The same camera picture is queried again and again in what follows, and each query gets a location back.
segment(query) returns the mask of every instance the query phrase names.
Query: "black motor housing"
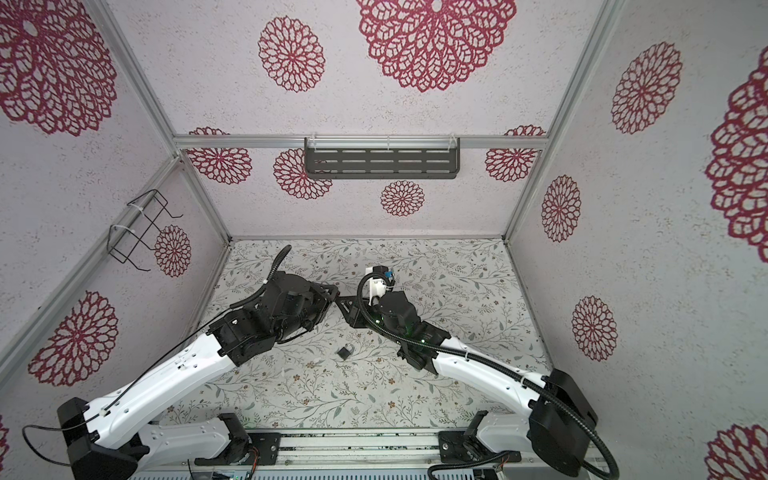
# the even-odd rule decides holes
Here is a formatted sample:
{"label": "black motor housing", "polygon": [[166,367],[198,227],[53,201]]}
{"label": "black motor housing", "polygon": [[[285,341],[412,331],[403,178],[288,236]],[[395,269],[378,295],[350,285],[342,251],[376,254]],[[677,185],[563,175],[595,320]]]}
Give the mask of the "black motor housing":
{"label": "black motor housing", "polygon": [[310,282],[301,276],[275,272],[264,293],[211,324],[207,334],[221,345],[219,355],[240,366],[289,339],[299,328],[310,331],[325,319],[339,295],[335,285]]}

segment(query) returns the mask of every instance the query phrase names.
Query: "red wire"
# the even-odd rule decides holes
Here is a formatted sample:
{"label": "red wire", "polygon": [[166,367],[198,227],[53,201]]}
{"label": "red wire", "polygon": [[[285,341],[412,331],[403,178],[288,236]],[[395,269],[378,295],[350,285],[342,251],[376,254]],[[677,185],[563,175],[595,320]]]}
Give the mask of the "red wire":
{"label": "red wire", "polygon": [[253,452],[253,467],[250,469],[250,478],[253,478],[253,473],[256,472],[256,462],[259,461],[259,449],[253,447],[250,451]]}

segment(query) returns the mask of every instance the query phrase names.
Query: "metal mounting plate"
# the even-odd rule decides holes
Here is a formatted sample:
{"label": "metal mounting plate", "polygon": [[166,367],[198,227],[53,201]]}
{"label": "metal mounting plate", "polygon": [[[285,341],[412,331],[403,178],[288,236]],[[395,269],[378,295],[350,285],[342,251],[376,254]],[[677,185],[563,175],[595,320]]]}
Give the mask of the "metal mounting plate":
{"label": "metal mounting plate", "polygon": [[[464,446],[464,432],[445,431],[437,434],[440,444],[440,461],[443,463],[476,462],[478,459]],[[522,455],[513,452],[507,463],[520,463]]]}
{"label": "metal mounting plate", "polygon": [[335,179],[452,179],[460,167],[460,139],[447,150],[314,148],[304,139],[306,175]]}
{"label": "metal mounting plate", "polygon": [[[253,447],[259,451],[259,459],[256,465],[275,465],[277,461],[277,455],[280,452],[280,439],[282,435],[280,433],[249,433],[250,441]],[[215,460],[209,460],[207,458],[196,458],[194,464],[198,466],[213,466],[216,465]],[[253,453],[248,453],[248,456],[241,460],[238,465],[253,465]]]}

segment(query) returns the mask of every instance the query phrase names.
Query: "robotic arm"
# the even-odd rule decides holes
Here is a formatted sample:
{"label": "robotic arm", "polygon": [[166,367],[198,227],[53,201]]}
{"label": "robotic arm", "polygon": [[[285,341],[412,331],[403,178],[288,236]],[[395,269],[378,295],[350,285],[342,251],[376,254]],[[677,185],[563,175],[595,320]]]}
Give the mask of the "robotic arm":
{"label": "robotic arm", "polygon": [[[368,278],[369,298],[365,301],[360,297]],[[470,456],[487,458],[505,450],[535,452],[552,468],[577,476],[590,438],[575,419],[562,415],[552,401],[534,390],[546,390],[548,396],[575,410],[581,421],[594,429],[598,416],[574,380],[557,369],[546,376],[519,369],[473,349],[421,320],[405,292],[392,291],[393,285],[387,267],[369,268],[358,295],[338,297],[336,305],[352,328],[370,328],[398,342],[397,355],[415,369],[464,382],[514,412],[479,412],[462,437],[462,446]]]}
{"label": "robotic arm", "polygon": [[[161,426],[154,420],[203,383],[275,343],[311,331],[333,302],[351,327],[370,328],[399,343],[398,356],[417,370],[468,383],[514,412],[475,416],[462,436],[473,458],[509,450],[536,452],[570,476],[588,465],[584,455],[594,439],[578,423],[591,430],[598,418],[570,376],[556,369],[543,376],[504,364],[421,320],[405,293],[392,291],[387,267],[369,268],[356,296],[339,297],[335,286],[277,271],[288,251],[290,246],[277,256],[261,288],[231,305],[188,347],[106,396],[90,402],[74,398],[59,407],[75,480],[126,480],[136,471],[187,458],[207,458],[208,465],[245,459],[251,441],[234,414],[185,425]],[[364,300],[366,284],[369,298]],[[303,332],[291,336],[299,328]],[[563,415],[563,408],[575,416]]]}
{"label": "robotic arm", "polygon": [[[153,421],[205,382],[325,319],[338,288],[277,271],[289,251],[290,245],[280,251],[261,288],[230,305],[179,353],[106,396],[90,402],[73,398],[58,408],[75,480],[125,480],[186,458],[230,465],[247,457],[250,437],[233,413],[185,425]],[[291,336],[299,328],[303,332]]]}

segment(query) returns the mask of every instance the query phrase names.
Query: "wire rack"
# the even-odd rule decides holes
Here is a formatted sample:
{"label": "wire rack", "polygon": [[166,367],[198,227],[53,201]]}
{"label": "wire rack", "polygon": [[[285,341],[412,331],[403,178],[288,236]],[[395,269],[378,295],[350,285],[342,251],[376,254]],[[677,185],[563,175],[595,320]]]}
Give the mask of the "wire rack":
{"label": "wire rack", "polygon": [[[150,217],[149,215],[147,215],[147,208],[150,208],[150,205],[153,204],[153,201],[157,202],[157,204],[160,205],[160,209],[157,211],[157,213],[154,216]],[[139,204],[141,202],[145,202],[143,207]],[[138,266],[131,259],[131,255],[139,245],[144,245],[148,250],[152,250],[152,251],[156,250],[156,248],[153,248],[147,245],[147,243],[144,241],[144,237],[147,235],[147,232],[149,232],[153,228],[157,230],[158,233],[162,231],[157,226],[157,223],[156,223],[160,215],[162,215],[163,213],[166,213],[170,218],[181,218],[184,215],[183,214],[173,215],[167,208],[168,200],[163,196],[162,193],[160,193],[158,189],[147,190],[146,192],[142,193],[138,197],[128,202],[127,205],[129,207],[134,207],[138,209],[139,212],[141,212],[141,215],[136,216],[136,218],[134,218],[134,220],[128,225],[110,225],[109,226],[109,233],[107,235],[107,253],[109,253],[109,255],[112,258],[114,258],[120,263],[128,262],[131,265],[133,265],[137,270],[141,270],[142,272],[149,272],[151,271],[151,269],[141,268],[140,266]],[[144,231],[141,232],[141,234],[137,234],[133,226],[134,226],[134,223],[136,223],[136,221],[142,217],[149,220],[149,224],[144,229]],[[127,253],[125,253],[124,250],[121,250],[118,248],[118,244],[122,239],[122,235],[115,235],[115,234],[119,230],[123,230],[125,233],[129,233],[133,238],[136,239],[133,246]]]}

